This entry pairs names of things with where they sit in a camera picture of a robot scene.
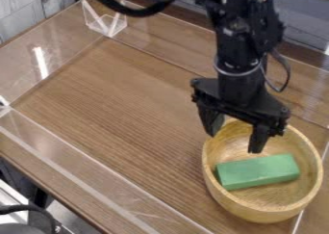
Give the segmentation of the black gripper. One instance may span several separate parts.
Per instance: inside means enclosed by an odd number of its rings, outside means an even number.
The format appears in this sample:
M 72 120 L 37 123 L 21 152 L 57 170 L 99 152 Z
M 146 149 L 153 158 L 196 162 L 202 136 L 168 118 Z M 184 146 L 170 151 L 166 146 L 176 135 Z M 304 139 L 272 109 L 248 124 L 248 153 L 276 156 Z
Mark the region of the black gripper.
M 201 124 L 208 136 L 220 131 L 225 116 L 253 126 L 248 152 L 261 153 L 269 137 L 284 134 L 290 116 L 288 107 L 270 95 L 266 67 L 257 65 L 245 71 L 216 69 L 216 78 L 194 78 L 192 101 L 198 106 Z

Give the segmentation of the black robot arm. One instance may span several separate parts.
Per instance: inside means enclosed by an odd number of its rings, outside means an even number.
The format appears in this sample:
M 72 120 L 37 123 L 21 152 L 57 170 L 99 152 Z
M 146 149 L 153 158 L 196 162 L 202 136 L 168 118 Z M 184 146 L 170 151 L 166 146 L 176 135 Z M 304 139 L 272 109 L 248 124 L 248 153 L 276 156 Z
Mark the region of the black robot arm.
M 196 0 L 204 5 L 216 33 L 214 78 L 196 78 L 193 101 L 208 135 L 218 133 L 224 117 L 252 125 L 248 151 L 260 153 L 270 137 L 282 135 L 289 109 L 272 95 L 268 58 L 276 56 L 284 24 L 274 0 Z

